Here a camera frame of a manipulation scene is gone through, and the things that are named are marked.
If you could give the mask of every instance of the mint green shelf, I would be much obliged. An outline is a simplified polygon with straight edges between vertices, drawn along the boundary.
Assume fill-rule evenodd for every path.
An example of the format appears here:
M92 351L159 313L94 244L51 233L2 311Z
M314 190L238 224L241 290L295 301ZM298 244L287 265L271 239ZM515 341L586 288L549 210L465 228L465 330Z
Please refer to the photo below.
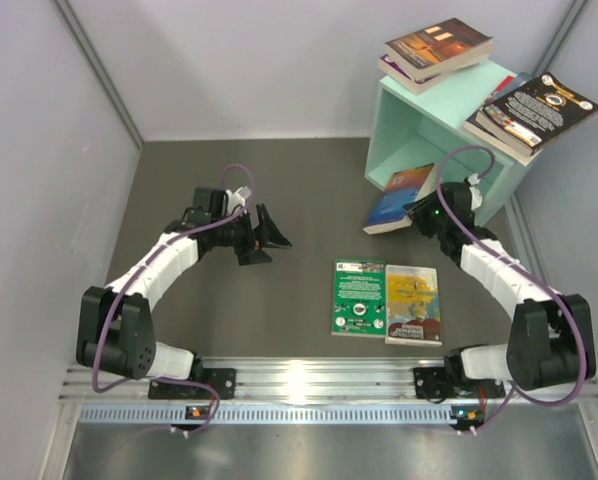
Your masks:
M509 70L493 62L469 67L421 95L413 95L390 77L379 82L366 179L382 189L394 172L439 162L455 148L489 145L461 128L461 124L507 76ZM476 219L483 224L508 201L528 167L503 152L495 152L495 168L479 185L484 195ZM461 154L448 163L444 180L461 181L483 171L488 156L479 151Z

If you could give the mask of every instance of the cable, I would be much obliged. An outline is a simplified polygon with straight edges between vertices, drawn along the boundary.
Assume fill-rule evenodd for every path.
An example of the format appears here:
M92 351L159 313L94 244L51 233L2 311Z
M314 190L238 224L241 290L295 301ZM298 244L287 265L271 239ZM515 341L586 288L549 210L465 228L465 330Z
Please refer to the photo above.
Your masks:
M176 235L176 236L172 237L170 240L168 240L166 242L166 245L172 245L175 242L181 240L182 238L186 238L190 235L194 235L194 234L201 233L201 232L206 232L208 230L212 230L213 228L217 228L222 225L225 225L226 223L231 222L232 220L236 219L237 217L239 217L240 215L242 215L243 213L248 211L250 204L252 202L252 198L254 197L254 192L255 192L255 180L254 180L254 177L252 176L252 173L250 172L250 170L248 170L243 165L239 165L239 164L228 165L223 170L223 172L221 174L221 185L222 185L222 188L224 188L224 189L226 188L227 175L230 171L235 170L235 169L242 170L248 176L248 180L249 180L249 184L250 184L250 196L246 199L246 205L242 208L239 208L238 210L236 210L236 209L233 210L233 212L226 218L223 218L216 222L210 223L208 225L195 227L195 228L192 228L185 232L182 232L179 235ZM117 385L125 383L129 380L128 378L122 378L120 380L111 382L103 387L99 385L99 368L101 366L101 356L103 353L103 346L106 343L106 338L108 337L108 331L110 330L110 324L112 323L112 320L114 319L115 312L119 308L121 299L124 297L124 295L126 294L128 289L132 286L132 284L139 278L141 273L145 270L146 266L148 266L152 262L154 262L155 259L164 250L165 250L165 246L163 246L163 245L160 246L153 252L152 255L150 255L150 257L148 257L148 259L145 262L145 266L141 266L141 267L137 268L137 270L130 276L128 281L119 289L119 292L117 293L112 304L110 305L110 309L108 310L108 313L106 314L106 318L104 320L103 327L101 328L101 334L99 336L99 342L97 343L97 350L95 352L95 359L94 359L94 362L92 365L92 389L97 393L107 392L107 391L113 389L114 387L116 387ZM199 382L193 382L192 380L178 380L178 379L167 378L167 377L155 377L153 380L158 380L161 383L169 383L172 385L187 385L187 386L190 386L193 388L201 388L203 390L210 392L210 394L211 394L210 409L211 410L208 413L206 420L195 430L188 431L188 435L196 435L196 434L202 432L203 430L205 430L206 428L208 428L208 426L210 425L210 422L212 422L212 420L217 415L217 411L219 410L219 406L221 405L221 398L219 397L219 394L217 393L217 391L214 388L212 388L210 385L206 385L206 384L199 383ZM91 463L89 465L87 464L87 462L84 459L83 446L81 445L79 448L79 460L81 461L81 464L82 464L82 466L84 466L84 468L95 469L95 468L99 467L101 464L103 464L104 462L106 462L118 450L120 450L121 448L126 446L128 443L134 441L135 439L142 437L143 435L146 435L148 433L165 430L165 429L170 429L170 427L164 426L164 425L159 425L159 426L148 427L143 430L140 430L139 432L135 433L134 435L130 436L129 438L127 438L126 440L121 442L119 445L114 447L112 449L112 451L109 452L109 454L105 458L101 459L100 461L98 461L94 464Z
M485 414L486 407L488 406L488 396L486 395L486 389L482 386L479 387L479 408Z
M423 395L423 397L428 400L430 403L434 403L435 405L439 405L443 402L445 402L446 400L448 400L448 392L451 390L450 385L447 382L438 382L435 383L436 387L437 387L437 392L439 394L439 397L436 399L432 399L429 395L428 392L426 391L425 385L422 386L421 388L421 394Z
M246 200L245 207L240 208L239 210L235 211L234 213L227 216L226 218L222 218L221 220L218 220L216 222L210 223L208 225L202 225L200 227L195 227L195 228L192 228L185 232L182 232L179 235L176 235L176 236L172 237L170 240L168 240L166 242L167 245L172 245L175 242L181 240L182 238L186 238L190 235L195 235L197 233L206 232L208 230L212 230L213 228L217 228L222 225L225 225L226 223L233 221L234 219L236 219L237 217L239 217L241 214L243 214L244 212L246 212L248 210L248 208L250 207L250 203L252 202L252 198L254 197L255 181L252 176L252 173L250 173L250 171L246 167L244 167L243 165L239 165L239 164L228 165L221 174L222 188L225 188L225 181L226 181L226 177L227 177L228 173L234 169L240 169L243 172L245 172L245 174L248 176L248 180L250 183L250 197L248 197L248 199ZM129 380L128 378L122 378L122 379L116 380L112 383L109 383L103 387L99 385L99 368L101 366L101 357L103 355L103 347L106 343L106 339L108 338L108 331L110 330L110 325L112 324L112 321L115 317L115 312L119 308L119 304L121 303L121 300L125 296L126 292L134 284L134 282L137 281L137 279L141 276L141 274L145 271L146 266L148 266L152 262L154 262L155 259L165 249L166 249L166 247L164 245L161 245L159 248L157 248L152 253L152 255L150 255L150 257L148 257L148 259L145 262L145 266L142 265L135 270L135 272L130 276L128 281L119 289L119 292L117 293L114 300L112 301L112 305L110 306L110 309L108 310L108 313L106 314L106 318L103 322L103 326L101 327L101 334L99 336L99 342L97 343L95 359L92 364L92 389L97 393L107 392L107 391L115 388L117 385L121 385L122 383L125 383Z
M557 304L557 306L561 310L564 318L566 319L566 322L568 323L568 326L570 327L570 330L572 331L575 345L577 347L577 355L579 357L579 371L577 373L577 381L575 382L575 385L574 385L572 391L568 395L566 395L564 398L562 398L561 400L556 400L556 401L539 400L537 398L531 397L530 395L528 395L527 393L522 391L514 382L512 382L512 388L511 388L510 392L508 393L508 395L506 396L506 398L504 399L503 403L495 411L495 413L492 415L492 417L490 419L488 419L481 427L479 427L479 429L481 430L485 426L489 425L492 422L492 420L494 420L495 418L497 418L499 416L501 410L508 404L508 402L512 399L512 397L514 396L515 393L518 393L521 397L528 400L529 402L532 402L534 404L541 405L544 407L558 407L558 406L562 406L562 405L569 403L579 394L579 392L581 391L581 388L583 387L583 383L586 379L587 365L586 365L585 348L583 345L583 338L581 337L581 332L579 331L579 327L577 326L575 319L573 318L572 314L570 313L570 310L565 305L563 300L561 300L559 295L557 295L553 291L553 289L543 280L535 277L534 275L527 272L523 268L519 267L517 264L509 261L508 259L500 258L499 254L497 252L495 252L492 248L490 248L488 245L486 245L481 240L479 240L470 230L468 230L468 228L466 228L465 225L463 225L461 223L461 221L454 214L454 212L448 205L448 202L444 198L443 191L441 189L443 170L444 170L446 164L451 159L453 159L459 153L465 152L467 150L482 150L482 151L486 152L488 155L490 155L490 166L484 172L479 174L479 176L478 176L479 179L481 179L485 175L487 175L488 172L490 172L490 170L493 168L493 166L495 164L495 155L492 152L492 150L490 150L489 148L483 147L481 145L466 145L464 147L458 148L458 149L453 150L452 152L448 153L440 163L439 171L437 172L437 179L436 179L436 185L437 185L436 191L437 191L437 196L439 197L439 202L441 203L441 206L446 211L446 213L448 214L450 219L455 223L455 225L457 225L457 227L463 232L463 234L466 235L474 244L479 246L479 248L481 248L485 252L489 253L493 257L501 260L509 268L513 269L515 272L520 274L522 277L524 277L528 281L533 282L535 285L537 285L539 288L544 290L550 296L550 298Z
M188 438L190 435L196 435L197 433L205 430L208 427L208 425L210 424L210 422L212 422L212 420L215 418L215 415L217 414L217 411L219 410L220 398L219 398L219 394L217 393L217 391L214 388L212 388L210 385L205 385L203 383L197 383L197 382L192 382L192 381L188 381L188 380L173 380L173 379L163 379L162 378L162 379L159 379L159 381L163 382L163 383L171 383L171 384L175 384L175 385L196 386L196 388L201 388L203 390L210 392L210 394L212 395L212 398L216 399L216 402L214 403L214 408L211 409L211 411L208 413L208 416L206 417L206 420L201 425L199 425L195 430L188 430L185 435L187 435L186 438ZM152 427L141 429L138 432L130 435L125 440L121 441L119 444L112 447L112 449L110 449L106 452L106 456L104 458L101 458L97 462L94 462L94 463L86 460L85 453L84 453L83 440L80 439L78 449L77 449L79 462L81 463L81 466L84 468L84 470L95 470L95 469L99 468L101 465L103 465L105 462L107 462L110 459L110 457L112 457L114 454L116 454L123 447L125 447L129 443L134 442L138 438L143 437L144 435L153 433L153 432L171 430L171 428L172 427L170 427L169 425L155 425Z

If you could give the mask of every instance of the book lying on floor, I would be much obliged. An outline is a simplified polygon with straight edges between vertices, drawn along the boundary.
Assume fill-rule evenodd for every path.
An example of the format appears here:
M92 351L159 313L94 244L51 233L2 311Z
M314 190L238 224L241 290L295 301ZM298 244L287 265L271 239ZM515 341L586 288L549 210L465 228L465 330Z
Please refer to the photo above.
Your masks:
M386 334L386 264L335 260L333 335L383 338Z
M549 72L490 102L476 122L516 152L531 156L598 112L598 105Z
M415 81L410 78L406 72L399 68L399 65L393 62L388 55L382 55L379 57L377 66L379 67L379 70L415 95L419 95L426 90L429 90L452 74L451 72L441 73L429 78L424 78L423 80Z
M436 167L433 163L394 173L384 193L370 212L363 231L368 235L409 227L412 220L404 207L428 196L435 189Z
M516 77L513 77L512 75L508 75L505 79L503 79L503 81L499 84L499 86L496 89L494 89L490 95L488 95L488 97L483 102L482 106L492 102L493 100L496 100L497 98L501 97L502 95L507 94L508 92L515 90L517 87L520 87L521 85L526 83L531 78L532 77L527 73L520 73ZM505 144L504 142L502 142L501 140L499 140L497 137L495 137L493 134L491 134L488 130L486 130L485 128L483 128L481 125L479 125L477 123L477 112L478 111L479 111L479 109L477 109L477 111L475 111L475 113L470 115L466 119L466 121L463 122L462 127L464 130L471 133L475 137L480 138L484 142L489 143L490 145L492 145L496 149L502 151L506 155L509 155L510 157L514 158L517 162L519 162L523 166L528 166L528 164L532 160L534 160L534 158L539 154L537 152L534 155L530 155L530 156L523 155L523 154L517 152L516 150L514 150L512 147Z
M492 51L487 37L457 18L418 30L384 45L385 52L415 82L479 63Z
M386 267L386 343L439 346L441 315L434 268Z

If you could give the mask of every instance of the light gray wall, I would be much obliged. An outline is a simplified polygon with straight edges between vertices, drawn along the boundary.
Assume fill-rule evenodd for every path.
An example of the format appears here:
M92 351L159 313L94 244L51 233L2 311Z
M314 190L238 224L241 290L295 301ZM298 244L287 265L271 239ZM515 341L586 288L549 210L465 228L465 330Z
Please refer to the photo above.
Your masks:
M551 70L598 102L598 0ZM590 302L598 362L598 115L536 162L521 186L523 203L554 286Z
M39 466L137 157L51 2L0 1L0 479Z
M143 137L192 140L368 136L385 41L456 15L530 70L569 1L71 3Z

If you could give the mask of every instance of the green book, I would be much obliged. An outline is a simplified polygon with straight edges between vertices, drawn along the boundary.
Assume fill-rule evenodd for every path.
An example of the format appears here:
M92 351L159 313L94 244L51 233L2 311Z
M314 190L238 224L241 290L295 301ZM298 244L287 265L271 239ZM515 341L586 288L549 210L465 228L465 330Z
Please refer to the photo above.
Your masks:
M385 262L336 260L332 334L384 338L385 285Z

